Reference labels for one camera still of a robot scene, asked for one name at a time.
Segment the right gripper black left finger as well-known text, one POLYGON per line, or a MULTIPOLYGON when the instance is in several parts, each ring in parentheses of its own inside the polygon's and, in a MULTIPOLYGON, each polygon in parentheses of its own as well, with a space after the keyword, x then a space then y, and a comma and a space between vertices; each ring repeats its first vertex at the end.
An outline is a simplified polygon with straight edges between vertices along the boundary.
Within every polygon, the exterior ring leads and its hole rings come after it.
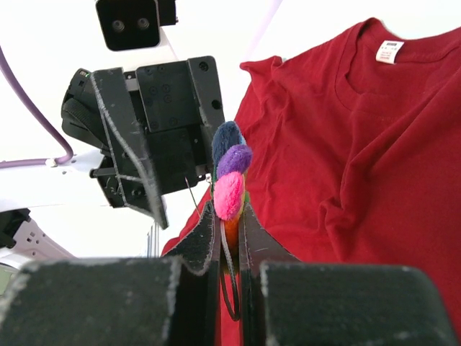
POLYGON ((219 345, 219 266, 212 203, 163 257, 33 262, 1 298, 1 343, 219 345))

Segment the red t-shirt garment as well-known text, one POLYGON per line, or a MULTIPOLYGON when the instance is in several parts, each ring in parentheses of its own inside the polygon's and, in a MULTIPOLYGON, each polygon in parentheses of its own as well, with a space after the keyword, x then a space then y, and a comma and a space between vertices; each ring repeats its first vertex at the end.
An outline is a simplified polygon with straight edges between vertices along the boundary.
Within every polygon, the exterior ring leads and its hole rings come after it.
POLYGON ((459 334, 460 30, 407 40, 369 18, 241 68, 260 224, 303 262, 422 271, 459 334))

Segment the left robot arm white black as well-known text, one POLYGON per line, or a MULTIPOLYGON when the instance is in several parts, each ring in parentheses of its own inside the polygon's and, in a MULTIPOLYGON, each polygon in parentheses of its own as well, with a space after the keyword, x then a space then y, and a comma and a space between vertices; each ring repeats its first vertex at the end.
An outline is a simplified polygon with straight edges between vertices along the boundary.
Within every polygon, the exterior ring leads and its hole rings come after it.
POLYGON ((80 69, 61 117, 64 132, 92 151, 65 164, 3 166, 2 211, 53 208, 76 221, 81 208, 129 208, 178 229, 192 211, 187 188, 212 172, 212 138, 224 121, 215 59, 80 69))

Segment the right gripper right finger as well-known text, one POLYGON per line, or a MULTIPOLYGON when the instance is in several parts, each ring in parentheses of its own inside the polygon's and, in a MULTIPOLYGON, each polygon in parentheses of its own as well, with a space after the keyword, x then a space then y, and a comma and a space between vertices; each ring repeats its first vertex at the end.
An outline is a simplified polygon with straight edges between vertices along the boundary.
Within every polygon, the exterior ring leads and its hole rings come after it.
POLYGON ((412 267, 308 264, 246 204, 239 223, 242 345, 457 345, 430 279, 412 267))

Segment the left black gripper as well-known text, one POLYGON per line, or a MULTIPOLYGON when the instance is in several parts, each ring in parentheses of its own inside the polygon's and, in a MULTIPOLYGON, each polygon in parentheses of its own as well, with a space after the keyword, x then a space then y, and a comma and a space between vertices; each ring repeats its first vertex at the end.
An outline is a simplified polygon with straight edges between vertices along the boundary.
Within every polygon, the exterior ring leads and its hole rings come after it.
POLYGON ((166 229, 161 194, 194 187, 213 171, 212 140, 225 121, 216 61, 203 56, 91 76, 80 68, 61 117, 65 134, 103 154, 90 176, 109 205, 166 229))

